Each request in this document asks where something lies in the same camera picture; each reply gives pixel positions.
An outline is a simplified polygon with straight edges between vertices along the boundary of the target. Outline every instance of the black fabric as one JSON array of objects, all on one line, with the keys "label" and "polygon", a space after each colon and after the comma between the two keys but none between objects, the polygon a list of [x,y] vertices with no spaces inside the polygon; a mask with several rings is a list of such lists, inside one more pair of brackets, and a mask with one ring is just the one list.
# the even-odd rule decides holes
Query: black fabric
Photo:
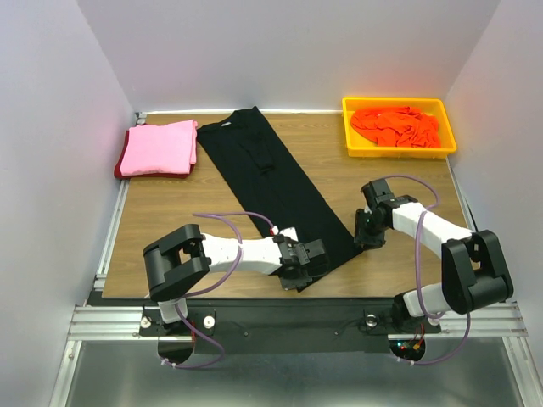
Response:
[{"label": "black fabric", "polygon": [[[245,210],[267,216],[279,229],[295,227],[300,242],[322,239],[330,270],[361,253],[256,107],[202,126],[197,139]],[[270,236],[263,220],[251,220],[263,237]]]}]

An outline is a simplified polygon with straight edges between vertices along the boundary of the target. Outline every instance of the folded pink towel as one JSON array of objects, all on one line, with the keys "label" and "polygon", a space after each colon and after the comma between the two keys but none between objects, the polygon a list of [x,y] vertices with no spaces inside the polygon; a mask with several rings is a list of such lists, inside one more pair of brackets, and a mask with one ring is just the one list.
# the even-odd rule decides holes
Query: folded pink towel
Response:
[{"label": "folded pink towel", "polygon": [[196,164],[195,120],[169,125],[139,125],[126,132],[115,167],[117,178],[186,176]]}]

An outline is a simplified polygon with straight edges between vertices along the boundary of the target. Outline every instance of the aluminum frame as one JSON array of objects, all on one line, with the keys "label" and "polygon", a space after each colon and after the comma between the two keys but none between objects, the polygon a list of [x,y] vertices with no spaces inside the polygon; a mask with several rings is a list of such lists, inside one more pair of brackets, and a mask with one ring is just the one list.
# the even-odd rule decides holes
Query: aluminum frame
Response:
[{"label": "aluminum frame", "polygon": [[[146,113],[136,113],[136,124],[144,125]],[[474,223],[458,185],[449,160],[446,160],[449,172],[460,201],[467,226],[474,230]],[[104,289],[105,278],[109,269],[115,238],[119,229],[120,218],[124,209],[130,182],[120,183],[119,194],[111,217],[108,235],[94,281],[94,289]],[[65,407],[70,394],[71,383],[77,367],[77,360],[84,341],[133,341],[159,340],[156,337],[140,337],[139,327],[142,318],[141,307],[76,307],[70,323],[64,355],[59,367],[50,407]],[[442,319],[442,332],[428,334],[428,337],[462,337],[465,332],[466,317],[454,312],[447,312]],[[511,363],[515,380],[523,403],[528,407],[543,405],[543,387],[526,337],[528,332],[523,323],[522,314],[516,302],[495,304],[472,313],[470,337],[502,337]],[[407,338],[402,335],[389,335],[389,339]],[[165,337],[160,340],[188,342],[190,337]]]}]

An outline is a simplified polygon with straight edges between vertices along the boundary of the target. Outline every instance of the orange cloth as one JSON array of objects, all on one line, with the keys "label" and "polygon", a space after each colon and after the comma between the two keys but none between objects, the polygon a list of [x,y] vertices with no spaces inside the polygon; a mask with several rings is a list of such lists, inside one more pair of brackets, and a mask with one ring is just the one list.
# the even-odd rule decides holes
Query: orange cloth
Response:
[{"label": "orange cloth", "polygon": [[441,147],[438,120],[419,108],[358,109],[350,125],[379,147]]}]

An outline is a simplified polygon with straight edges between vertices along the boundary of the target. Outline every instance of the wooden tabletop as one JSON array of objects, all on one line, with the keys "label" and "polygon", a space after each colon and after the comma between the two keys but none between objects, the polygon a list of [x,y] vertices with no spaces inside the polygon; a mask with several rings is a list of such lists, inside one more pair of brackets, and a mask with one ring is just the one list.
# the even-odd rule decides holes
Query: wooden tabletop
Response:
[{"label": "wooden tabletop", "polygon": [[[225,119],[226,114],[153,114],[147,123],[165,125],[196,119],[200,125]],[[267,114],[271,126],[310,177],[333,211],[351,233],[355,212],[365,206],[360,190],[365,183],[389,174],[423,178],[439,192],[442,204],[435,212],[465,226],[460,204],[444,160],[355,159],[347,156],[344,124],[340,114]],[[187,223],[218,237],[232,237],[228,226],[216,220],[194,218],[193,212],[241,210],[238,200],[205,151],[198,145],[198,163],[187,179],[138,178],[130,181],[115,247],[109,265],[105,298],[143,298],[148,293],[143,248]],[[425,187],[408,180],[389,180],[396,195],[410,194],[423,204],[433,197]],[[260,238],[243,216],[232,219],[244,239]],[[215,298],[382,297],[415,287],[414,241],[397,231],[387,231],[386,244],[364,252],[332,271],[302,293],[285,292],[276,276],[234,273],[222,286],[206,294]],[[423,249],[423,284],[440,281],[440,260]],[[208,287],[220,276],[205,277],[196,289]]]}]

